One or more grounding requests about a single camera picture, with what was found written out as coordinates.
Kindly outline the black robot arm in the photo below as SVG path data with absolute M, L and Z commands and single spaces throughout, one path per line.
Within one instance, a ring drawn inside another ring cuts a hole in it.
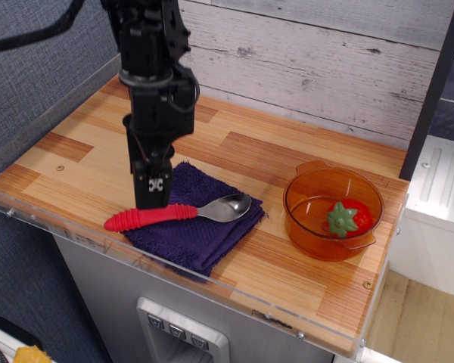
M 139 209 L 165 207 L 173 183 L 173 142 L 194 131 L 200 87 L 180 58 L 190 32 L 176 1 L 103 1 L 120 52 L 119 80 L 129 89 L 123 118 Z

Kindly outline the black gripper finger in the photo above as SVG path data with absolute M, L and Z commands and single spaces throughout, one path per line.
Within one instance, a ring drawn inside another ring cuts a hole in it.
M 136 140 L 129 128 L 126 129 L 126 138 L 128 143 L 130 173 L 133 174 L 136 160 Z
M 138 209 L 164 208 L 168 204 L 173 183 L 173 155 L 174 148 L 170 146 L 165 157 L 145 159 L 138 146 L 131 147 L 131 173 Z

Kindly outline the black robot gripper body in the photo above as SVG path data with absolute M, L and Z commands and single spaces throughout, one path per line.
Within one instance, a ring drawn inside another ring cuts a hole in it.
M 142 77 L 121 70 L 129 88 L 131 113 L 124 117 L 132 163 L 162 163 L 174 154 L 173 142 L 194 131 L 200 86 L 191 71 L 174 66 L 161 76 Z

